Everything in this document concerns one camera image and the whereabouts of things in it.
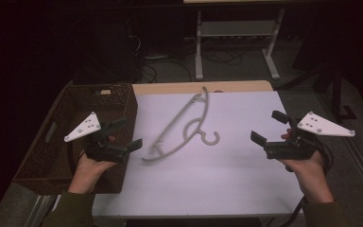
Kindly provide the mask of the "black floor stand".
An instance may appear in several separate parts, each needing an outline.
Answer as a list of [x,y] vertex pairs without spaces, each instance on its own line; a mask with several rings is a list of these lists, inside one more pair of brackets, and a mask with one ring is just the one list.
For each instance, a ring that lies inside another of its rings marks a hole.
[[342,75],[339,65],[334,61],[321,63],[319,66],[309,70],[303,75],[291,80],[281,86],[277,91],[289,90],[300,83],[317,76],[312,89],[315,93],[325,93],[329,86],[332,86],[331,111],[338,122],[346,119],[356,119],[356,116],[349,106],[341,105],[342,98]]

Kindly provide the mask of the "person's right hand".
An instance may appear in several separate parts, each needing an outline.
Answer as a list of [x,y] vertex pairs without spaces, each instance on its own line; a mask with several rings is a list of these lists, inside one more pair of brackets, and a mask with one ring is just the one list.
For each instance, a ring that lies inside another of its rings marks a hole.
[[309,203],[329,203],[335,198],[324,174],[324,161],[315,151],[308,160],[281,160],[295,174],[300,189]]

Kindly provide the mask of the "brown woven basket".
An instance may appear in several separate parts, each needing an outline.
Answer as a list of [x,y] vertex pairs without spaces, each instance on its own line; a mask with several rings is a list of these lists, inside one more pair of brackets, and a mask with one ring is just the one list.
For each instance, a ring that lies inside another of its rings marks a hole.
[[[125,117],[127,125],[113,131],[110,141],[126,147],[135,140],[133,132],[137,109],[133,87],[127,83],[69,85],[63,88],[13,181],[39,195],[59,195],[70,185],[78,157],[86,148],[84,138],[66,143],[64,136],[91,112],[95,112],[103,123]],[[95,187],[97,194],[116,194],[122,190],[129,155],[104,172]]]

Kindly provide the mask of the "grey plastic clothes hanger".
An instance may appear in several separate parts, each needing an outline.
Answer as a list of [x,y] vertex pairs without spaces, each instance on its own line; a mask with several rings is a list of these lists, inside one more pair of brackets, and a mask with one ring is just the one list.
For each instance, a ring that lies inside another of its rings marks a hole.
[[202,92],[193,95],[152,142],[142,157],[146,162],[161,160],[185,147],[195,136],[206,146],[217,145],[220,135],[214,131],[211,136],[202,129],[209,110],[210,96],[203,86]]

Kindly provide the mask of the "white table mat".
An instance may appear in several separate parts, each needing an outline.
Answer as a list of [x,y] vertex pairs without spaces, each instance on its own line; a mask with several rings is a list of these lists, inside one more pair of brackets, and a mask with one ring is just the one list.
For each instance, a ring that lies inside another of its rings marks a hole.
[[140,95],[134,136],[143,147],[130,155],[123,189],[96,196],[95,216],[117,218],[236,217],[288,214],[302,197],[295,176],[267,158],[252,131],[279,140],[285,125],[272,119],[283,104],[275,92],[210,94],[202,129],[220,135],[206,146],[195,136],[161,160],[146,162],[149,146],[191,98]]

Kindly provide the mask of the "white metal desk frame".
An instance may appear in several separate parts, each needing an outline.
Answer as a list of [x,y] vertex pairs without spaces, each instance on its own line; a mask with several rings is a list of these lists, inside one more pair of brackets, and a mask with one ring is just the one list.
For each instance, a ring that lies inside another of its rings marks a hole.
[[267,48],[262,49],[262,54],[272,79],[279,79],[280,75],[272,59],[272,51],[285,16],[285,9],[280,9],[274,20],[256,21],[216,21],[206,22],[201,20],[201,12],[197,17],[195,73],[197,80],[203,80],[203,66],[201,56],[201,39],[214,37],[270,37]]

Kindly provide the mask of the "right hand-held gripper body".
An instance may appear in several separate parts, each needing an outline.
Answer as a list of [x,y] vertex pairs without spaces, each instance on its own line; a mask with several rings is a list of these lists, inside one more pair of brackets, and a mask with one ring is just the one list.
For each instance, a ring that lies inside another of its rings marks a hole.
[[339,126],[313,112],[302,119],[289,117],[291,133],[283,142],[268,142],[264,151],[268,159],[308,160],[316,150],[320,150],[319,136],[354,137],[355,131]]

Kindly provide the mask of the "person's left hand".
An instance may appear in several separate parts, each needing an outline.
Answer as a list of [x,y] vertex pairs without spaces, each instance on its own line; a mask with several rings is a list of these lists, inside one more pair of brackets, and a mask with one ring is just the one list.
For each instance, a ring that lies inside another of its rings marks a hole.
[[88,158],[85,152],[82,151],[78,157],[77,168],[68,192],[74,194],[91,194],[101,175],[113,166],[115,166],[114,162],[98,162]]

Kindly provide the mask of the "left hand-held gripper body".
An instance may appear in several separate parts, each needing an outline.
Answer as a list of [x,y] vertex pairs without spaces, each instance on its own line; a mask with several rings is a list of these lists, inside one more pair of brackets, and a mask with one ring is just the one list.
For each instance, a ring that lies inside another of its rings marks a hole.
[[129,152],[127,147],[116,145],[110,141],[113,131],[109,123],[100,122],[97,114],[91,112],[69,134],[64,136],[64,141],[70,143],[76,139],[84,138],[86,148],[84,152],[90,159],[114,163],[121,163]]

